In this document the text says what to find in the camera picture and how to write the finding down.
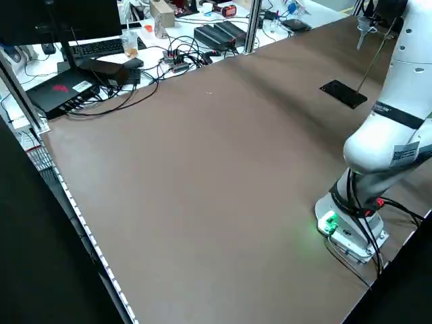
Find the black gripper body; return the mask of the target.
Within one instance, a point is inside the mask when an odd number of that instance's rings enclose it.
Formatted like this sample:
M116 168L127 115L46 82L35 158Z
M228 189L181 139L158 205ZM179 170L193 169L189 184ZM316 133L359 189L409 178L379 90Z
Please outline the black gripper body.
M366 8L366 17L370 20L369 25L380 24L386 28L400 26L406 5L407 0L369 1Z

